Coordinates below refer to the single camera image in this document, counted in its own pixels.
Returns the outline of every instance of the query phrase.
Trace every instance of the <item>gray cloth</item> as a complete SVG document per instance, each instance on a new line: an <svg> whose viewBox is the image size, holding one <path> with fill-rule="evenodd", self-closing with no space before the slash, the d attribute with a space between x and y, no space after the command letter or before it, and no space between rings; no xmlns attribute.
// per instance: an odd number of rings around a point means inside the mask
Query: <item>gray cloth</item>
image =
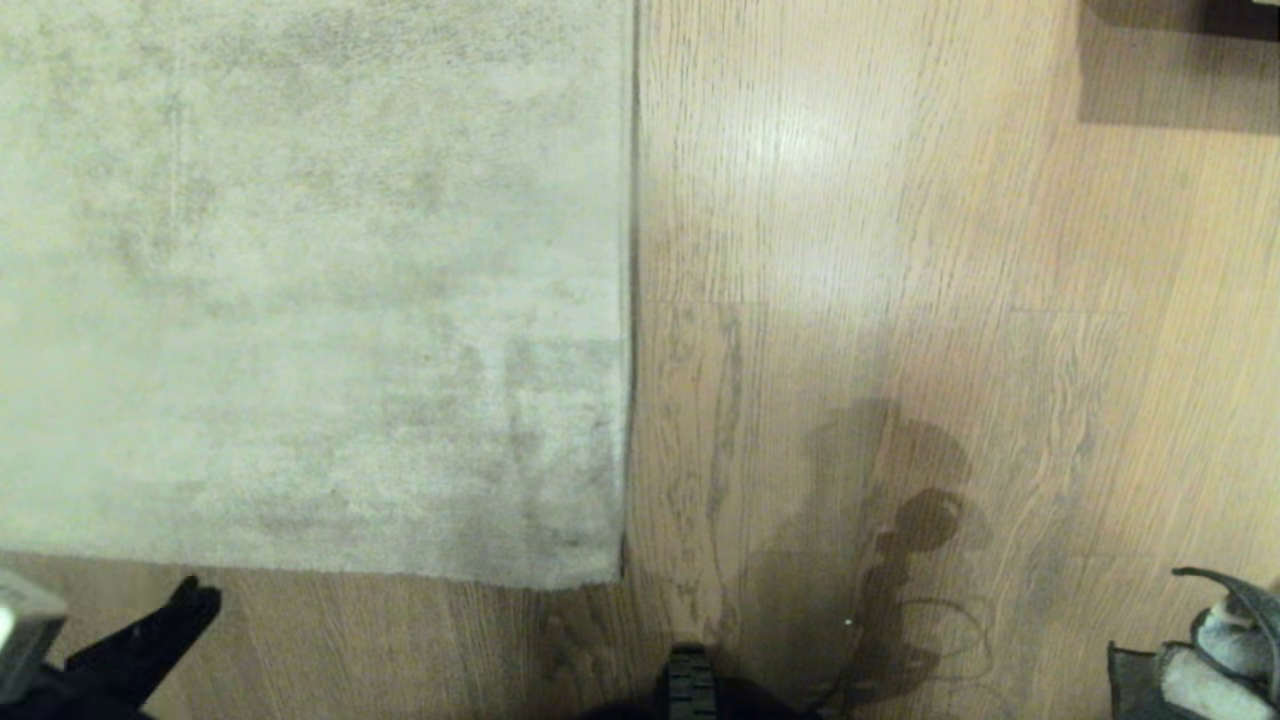
<svg viewBox="0 0 1280 720"><path fill-rule="evenodd" d="M631 14L0 4L0 546L614 578Z"/></svg>

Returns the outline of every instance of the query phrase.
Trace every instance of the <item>gray rug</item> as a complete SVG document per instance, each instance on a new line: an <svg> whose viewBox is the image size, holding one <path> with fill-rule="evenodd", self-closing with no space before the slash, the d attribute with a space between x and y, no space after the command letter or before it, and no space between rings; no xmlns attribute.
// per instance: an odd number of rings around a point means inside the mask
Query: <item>gray rug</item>
<svg viewBox="0 0 1280 720"><path fill-rule="evenodd" d="M0 4L0 546L614 578L631 14Z"/></svg>

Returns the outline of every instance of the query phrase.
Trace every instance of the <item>white object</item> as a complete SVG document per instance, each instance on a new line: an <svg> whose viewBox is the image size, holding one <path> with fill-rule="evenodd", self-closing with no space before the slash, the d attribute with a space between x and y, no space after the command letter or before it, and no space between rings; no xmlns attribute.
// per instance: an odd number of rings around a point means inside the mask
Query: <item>white object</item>
<svg viewBox="0 0 1280 720"><path fill-rule="evenodd" d="M1187 646L1169 644L1161 657L1165 701L1208 720L1276 720L1276 712L1243 684L1222 675Z"/></svg>
<svg viewBox="0 0 1280 720"><path fill-rule="evenodd" d="M65 620L63 598L0 570L0 705L27 692Z"/></svg>
<svg viewBox="0 0 1280 720"><path fill-rule="evenodd" d="M1236 675L1263 680L1271 671L1271 641L1251 618L1233 612L1228 600L1204 614L1192 639Z"/></svg>

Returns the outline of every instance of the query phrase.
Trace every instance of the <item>wooden floor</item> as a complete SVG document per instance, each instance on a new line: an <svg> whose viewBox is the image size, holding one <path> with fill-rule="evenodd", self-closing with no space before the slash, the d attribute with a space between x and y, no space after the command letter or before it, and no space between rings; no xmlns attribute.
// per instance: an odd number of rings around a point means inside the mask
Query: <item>wooden floor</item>
<svg viewBox="0 0 1280 720"><path fill-rule="evenodd" d="M166 719L566 717L678 641L855 717L1101 719L1280 577L1280 44L1167 0L652 0L627 579L207 570ZM69 648L183 569L18 559Z"/></svg>

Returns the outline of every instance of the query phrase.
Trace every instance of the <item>black object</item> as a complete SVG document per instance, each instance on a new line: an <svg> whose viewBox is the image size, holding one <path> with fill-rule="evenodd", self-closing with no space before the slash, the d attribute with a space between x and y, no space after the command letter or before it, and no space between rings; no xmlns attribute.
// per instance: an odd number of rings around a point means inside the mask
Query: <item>black object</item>
<svg viewBox="0 0 1280 720"><path fill-rule="evenodd" d="M764 688L737 678L717 678L707 651L678 647L671 653L650 701L602 707L579 720L818 720L800 714Z"/></svg>
<svg viewBox="0 0 1280 720"><path fill-rule="evenodd" d="M141 708L221 610L221 593L195 577L169 602L67 660L41 669L0 720L147 720Z"/></svg>

